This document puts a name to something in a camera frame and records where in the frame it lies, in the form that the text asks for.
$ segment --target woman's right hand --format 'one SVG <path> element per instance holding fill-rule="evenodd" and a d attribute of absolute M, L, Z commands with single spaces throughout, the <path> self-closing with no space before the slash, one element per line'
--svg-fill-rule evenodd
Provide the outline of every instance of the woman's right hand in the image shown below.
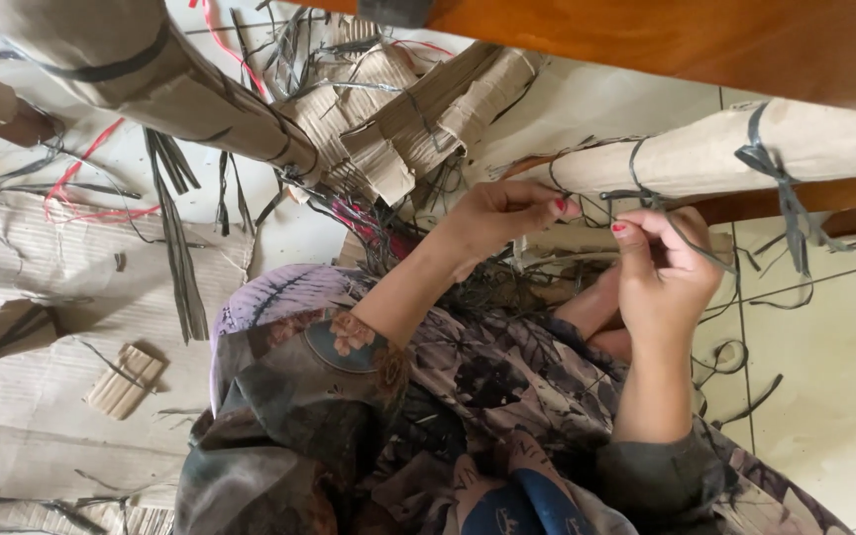
<path fill-rule="evenodd" d="M 696 209 L 670 215 L 690 242 L 710 249 L 708 227 Z M 619 307 L 633 338 L 634 362 L 647 356 L 685 358 L 722 270 L 686 245 L 663 213 L 620 213 L 611 229 L 621 254 Z"/>

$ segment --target patterned clothing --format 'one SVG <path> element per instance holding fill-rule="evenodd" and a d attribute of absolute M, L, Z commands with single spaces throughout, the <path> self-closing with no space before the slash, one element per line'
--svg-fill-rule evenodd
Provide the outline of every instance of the patterned clothing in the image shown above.
<path fill-rule="evenodd" d="M 628 368 L 569 323 L 435 308 L 402 349 L 348 312 L 375 282 L 289 266 L 230 298 L 177 535 L 850 535 L 700 419 L 611 443 Z"/>

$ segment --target forearm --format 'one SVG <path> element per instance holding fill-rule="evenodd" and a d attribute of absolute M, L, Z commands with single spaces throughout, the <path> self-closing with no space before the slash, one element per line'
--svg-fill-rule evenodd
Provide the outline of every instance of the forearm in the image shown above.
<path fill-rule="evenodd" d="M 422 243 L 352 309 L 375 332 L 405 347 L 434 303 L 455 283 L 452 262 Z"/>
<path fill-rule="evenodd" d="M 685 345 L 666 346 L 635 347 L 613 441 L 666 444 L 693 428 L 689 351 Z"/>

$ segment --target tile floor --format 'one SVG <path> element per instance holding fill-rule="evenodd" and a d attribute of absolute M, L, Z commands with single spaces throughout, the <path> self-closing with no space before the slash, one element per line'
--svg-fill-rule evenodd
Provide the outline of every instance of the tile floor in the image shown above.
<path fill-rule="evenodd" d="M 250 46 L 266 40 L 271 23 L 265 12 L 253 10 L 255 2 L 211 0 L 211 4 L 217 9 L 215 26 L 228 27 L 226 8 L 238 7 Z M 283 16 L 292 10 L 279 2 L 272 5 Z M 234 60 L 207 32 L 199 6 L 191 9 L 185 0 L 168 2 L 168 6 L 178 27 L 208 59 L 228 75 L 239 74 Z M 236 47 L 232 31 L 219 34 Z M 431 32 L 398 32 L 396 36 L 430 40 L 452 51 L 468 43 Z M 88 145 L 115 119 L 110 112 L 77 103 L 29 65 L 0 63 L 0 80 L 65 120 L 65 144 L 73 150 Z M 471 149 L 474 163 L 466 175 L 469 180 L 481 180 L 488 165 L 503 164 L 529 152 L 555 151 L 590 134 L 605 137 L 675 128 L 754 98 L 761 95 L 553 59 L 528 96 L 489 128 L 482 144 Z M 218 152 L 182 145 L 204 187 L 179 198 L 179 207 L 187 220 L 211 221 Z M 40 156 L 40 152 L 17 151 L 0 141 L 0 172 Z M 92 159 L 126 188 L 149 194 L 152 188 L 144 158 L 140 129 L 125 123 Z M 247 201 L 252 211 L 258 211 L 276 193 L 275 180 L 266 166 L 239 160 Z M 39 177 L 53 180 L 56 172 L 60 171 L 50 167 Z M 88 168 L 79 177 L 84 181 L 105 179 Z M 132 206 L 149 206 L 149 198 Z M 228 203 L 235 198 L 227 195 Z M 81 200 L 117 206 L 115 199 L 101 195 Z M 234 206 L 229 210 L 236 213 Z M 735 235 L 739 247 L 754 250 L 778 235 L 783 224 L 780 218 L 769 218 L 723 227 Z M 295 262 L 327 263 L 338 254 L 343 236 L 339 225 L 306 207 L 286 203 L 263 226 L 251 272 Z M 761 273 L 743 262 L 743 300 L 731 301 L 736 285 L 729 277 L 713 300 L 717 309 L 707 313 L 721 314 L 702 323 L 697 331 L 695 357 L 706 364 L 714 362 L 711 350 L 725 341 L 741 341 L 749 349 L 748 363 L 741 372 L 716 375 L 702 387 L 708 400 L 706 418 L 727 419 L 740 412 L 781 374 L 780 386 L 767 401 L 750 416 L 726 424 L 724 431 L 791 476 L 856 529 L 856 251 L 830 254 L 826 249 L 811 249 L 811 273 L 817 279 L 813 300 L 798 310 L 779 310 L 757 302 L 793 304 L 811 290 L 810 285 L 795 287 L 803 281 L 791 269 L 788 257 L 767 268 L 783 247 L 777 244 L 757 258 Z M 741 355 L 740 345 L 729 345 L 718 356 L 719 367 L 734 367 Z M 695 367 L 697 380 L 705 373 L 703 367 Z"/>

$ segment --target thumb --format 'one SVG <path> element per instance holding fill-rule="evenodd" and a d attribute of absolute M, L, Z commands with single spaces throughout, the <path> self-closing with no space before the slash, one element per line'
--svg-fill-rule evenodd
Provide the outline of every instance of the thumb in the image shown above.
<path fill-rule="evenodd" d="M 565 209 L 558 201 L 549 201 L 533 205 L 519 212 L 504 213 L 503 229 L 511 234 L 511 238 L 543 230 L 564 215 Z"/>
<path fill-rule="evenodd" d="M 611 226 L 612 235 L 619 244 L 623 278 L 648 279 L 654 273 L 649 241 L 643 229 L 629 221 L 616 221 Z"/>

